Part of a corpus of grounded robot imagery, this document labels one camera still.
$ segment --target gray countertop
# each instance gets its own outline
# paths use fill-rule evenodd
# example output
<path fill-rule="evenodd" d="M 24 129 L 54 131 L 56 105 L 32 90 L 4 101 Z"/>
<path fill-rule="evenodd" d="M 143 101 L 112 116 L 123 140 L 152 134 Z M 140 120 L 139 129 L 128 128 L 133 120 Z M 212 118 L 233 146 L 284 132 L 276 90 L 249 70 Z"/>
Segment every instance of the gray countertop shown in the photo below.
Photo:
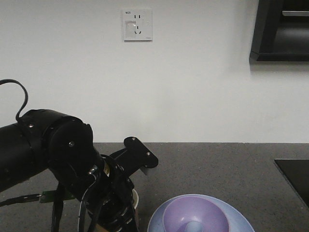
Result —
<path fill-rule="evenodd" d="M 102 154 L 121 143 L 95 144 Z M 164 201 L 182 194 L 209 195 L 239 210 L 256 232 L 307 232 L 309 210 L 276 168 L 275 158 L 308 159 L 308 144 L 149 143 L 159 165 L 148 176 L 132 175 L 140 202 L 140 232 Z M 0 193 L 0 201 L 56 189 L 48 170 Z M 66 201 L 60 231 L 77 228 L 79 203 Z M 52 204 L 24 203 L 0 208 L 0 232 L 50 231 Z"/>

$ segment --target outlet faceplate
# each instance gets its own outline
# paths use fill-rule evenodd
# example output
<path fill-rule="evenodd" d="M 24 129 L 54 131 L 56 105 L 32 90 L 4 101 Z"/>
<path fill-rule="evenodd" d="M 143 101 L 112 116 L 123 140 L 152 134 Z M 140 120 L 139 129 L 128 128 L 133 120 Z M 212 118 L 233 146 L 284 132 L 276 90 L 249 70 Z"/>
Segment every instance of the outlet faceplate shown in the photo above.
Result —
<path fill-rule="evenodd" d="M 153 40 L 152 9 L 127 9 L 122 11 L 124 41 Z"/>

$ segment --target purple bowl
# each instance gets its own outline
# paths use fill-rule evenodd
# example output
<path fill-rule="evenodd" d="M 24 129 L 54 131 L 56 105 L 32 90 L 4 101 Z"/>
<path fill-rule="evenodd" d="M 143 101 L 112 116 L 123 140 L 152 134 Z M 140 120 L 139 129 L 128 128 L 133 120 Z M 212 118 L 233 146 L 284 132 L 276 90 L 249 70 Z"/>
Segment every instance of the purple bowl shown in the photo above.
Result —
<path fill-rule="evenodd" d="M 196 196 L 173 200 L 163 213 L 164 232 L 184 232 L 187 224 L 196 221 L 203 232 L 229 232 L 224 212 L 214 203 Z"/>

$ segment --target cable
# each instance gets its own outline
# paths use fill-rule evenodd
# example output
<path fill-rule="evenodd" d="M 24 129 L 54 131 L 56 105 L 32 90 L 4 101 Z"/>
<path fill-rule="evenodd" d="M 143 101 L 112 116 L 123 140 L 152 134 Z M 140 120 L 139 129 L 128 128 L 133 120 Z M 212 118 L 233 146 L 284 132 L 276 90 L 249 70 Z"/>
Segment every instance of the cable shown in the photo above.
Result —
<path fill-rule="evenodd" d="M 22 106 L 20 107 L 19 111 L 17 112 L 15 119 L 17 122 L 20 122 L 20 112 L 25 108 L 25 106 L 28 103 L 28 92 L 26 90 L 26 88 L 18 81 L 13 80 L 13 79 L 3 79 L 0 80 L 0 85 L 6 84 L 6 83 L 15 83 L 21 86 L 21 88 L 23 89 L 24 93 L 25 93 L 25 100 L 24 103 L 22 104 Z"/>
<path fill-rule="evenodd" d="M 96 187 L 96 185 L 99 183 L 101 175 L 100 172 L 98 172 L 98 176 L 95 176 L 92 174 L 92 176 L 95 178 L 94 182 L 86 189 L 86 191 L 83 194 L 81 205 L 79 209 L 78 214 L 78 232 L 84 232 L 84 222 L 85 222 L 85 215 L 86 215 L 86 204 L 88 202 L 88 198 L 92 192 L 92 190 Z"/>
<path fill-rule="evenodd" d="M 98 205 L 96 206 L 96 209 L 94 211 L 94 214 L 92 215 L 92 219 L 88 228 L 87 232 L 93 232 L 96 228 L 96 224 L 98 222 L 98 217 L 100 215 L 101 212 L 101 208 L 104 205 L 104 199 L 100 199 L 100 201 L 98 202 Z"/>
<path fill-rule="evenodd" d="M 63 211 L 63 199 L 65 187 L 59 182 L 54 195 L 53 215 L 52 215 L 52 232 L 59 231 L 60 220 Z"/>
<path fill-rule="evenodd" d="M 24 195 L 20 197 L 10 198 L 3 202 L 0 202 L 0 207 L 16 203 L 36 202 L 40 199 L 40 196 L 41 196 L 40 194 L 31 194 L 31 195 Z"/>

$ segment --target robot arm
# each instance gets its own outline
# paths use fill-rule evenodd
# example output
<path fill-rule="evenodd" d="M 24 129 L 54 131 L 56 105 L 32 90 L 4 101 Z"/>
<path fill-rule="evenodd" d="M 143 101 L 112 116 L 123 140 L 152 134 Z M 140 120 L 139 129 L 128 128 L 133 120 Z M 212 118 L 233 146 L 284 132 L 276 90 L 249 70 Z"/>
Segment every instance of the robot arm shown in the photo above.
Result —
<path fill-rule="evenodd" d="M 124 149 L 103 156 L 93 147 L 90 125 L 76 117 L 41 109 L 16 119 L 0 128 L 0 192 L 49 169 L 59 181 L 57 192 L 66 189 L 81 202 L 79 232 L 86 208 L 92 217 L 88 231 L 95 224 L 109 232 L 139 231 L 129 177 L 141 167 L 157 166 L 158 159 L 137 138 L 126 138 Z"/>

